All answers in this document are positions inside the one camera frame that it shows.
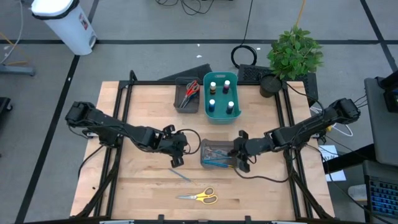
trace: black pot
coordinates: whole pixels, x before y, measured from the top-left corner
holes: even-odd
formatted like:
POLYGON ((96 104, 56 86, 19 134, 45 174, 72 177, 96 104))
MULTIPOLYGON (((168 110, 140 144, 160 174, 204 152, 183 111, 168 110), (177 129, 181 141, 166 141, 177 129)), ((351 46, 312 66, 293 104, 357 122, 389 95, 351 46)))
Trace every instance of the black pot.
POLYGON ((260 79, 260 94, 269 98, 274 96, 282 88, 282 81, 274 74, 264 75, 260 79))

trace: small bottle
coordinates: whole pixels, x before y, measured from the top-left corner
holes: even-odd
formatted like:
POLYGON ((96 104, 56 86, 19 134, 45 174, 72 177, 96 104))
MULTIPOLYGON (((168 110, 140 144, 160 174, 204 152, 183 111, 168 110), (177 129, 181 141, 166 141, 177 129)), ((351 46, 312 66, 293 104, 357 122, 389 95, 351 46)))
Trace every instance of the small bottle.
POLYGON ((225 80, 225 82, 224 82, 224 88, 223 88, 223 93, 224 94, 227 94, 228 93, 228 90, 229 90, 229 84, 230 84, 231 82, 229 81, 229 80, 225 80))
POLYGON ((234 110, 234 102, 230 101, 226 107, 226 114, 231 114, 232 110, 234 110))
POLYGON ((215 106, 216 106, 216 101, 215 100, 210 100, 209 101, 209 112, 214 112, 215 106))
POLYGON ((210 94, 211 95, 216 94, 216 83, 215 82, 210 83, 210 94))

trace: potted plant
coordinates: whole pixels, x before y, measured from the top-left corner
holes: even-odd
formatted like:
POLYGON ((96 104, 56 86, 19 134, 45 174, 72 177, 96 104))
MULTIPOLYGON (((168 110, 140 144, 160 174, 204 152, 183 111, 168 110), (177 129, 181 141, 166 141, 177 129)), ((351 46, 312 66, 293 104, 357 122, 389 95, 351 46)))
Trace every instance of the potted plant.
POLYGON ((270 60, 272 73, 261 77, 260 93, 264 97, 274 96, 282 88, 282 80, 295 80, 316 72, 320 66, 321 46, 311 37, 310 31, 299 29, 296 25, 284 31, 279 40, 272 44, 267 58, 270 60))

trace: white trash can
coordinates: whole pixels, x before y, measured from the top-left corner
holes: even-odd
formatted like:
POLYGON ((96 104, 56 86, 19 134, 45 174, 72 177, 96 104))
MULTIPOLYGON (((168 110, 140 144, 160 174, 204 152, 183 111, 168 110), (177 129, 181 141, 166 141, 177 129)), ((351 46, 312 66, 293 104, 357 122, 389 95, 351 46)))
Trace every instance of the white trash can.
POLYGON ((97 36, 79 0, 35 0, 33 16, 43 20, 75 55, 92 52, 97 36))

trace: teal plastic bin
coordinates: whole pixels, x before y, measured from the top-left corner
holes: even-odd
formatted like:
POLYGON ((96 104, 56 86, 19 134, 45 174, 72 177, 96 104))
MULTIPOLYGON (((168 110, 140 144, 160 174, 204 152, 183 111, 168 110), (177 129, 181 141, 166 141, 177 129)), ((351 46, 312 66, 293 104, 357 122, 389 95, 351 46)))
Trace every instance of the teal plastic bin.
POLYGON ((203 87, 205 89, 204 105, 206 115, 209 122, 212 124, 231 124, 241 114, 239 109, 238 98, 238 77, 231 72, 210 72, 207 73, 203 79, 203 87), (230 81, 229 91, 227 94, 223 93, 224 82, 230 81), (210 94, 210 83, 216 83, 216 94, 210 94), (214 112, 209 111, 209 101, 213 99, 216 101, 214 112), (229 101, 234 102, 234 109, 231 114, 226 113, 226 107, 229 101))

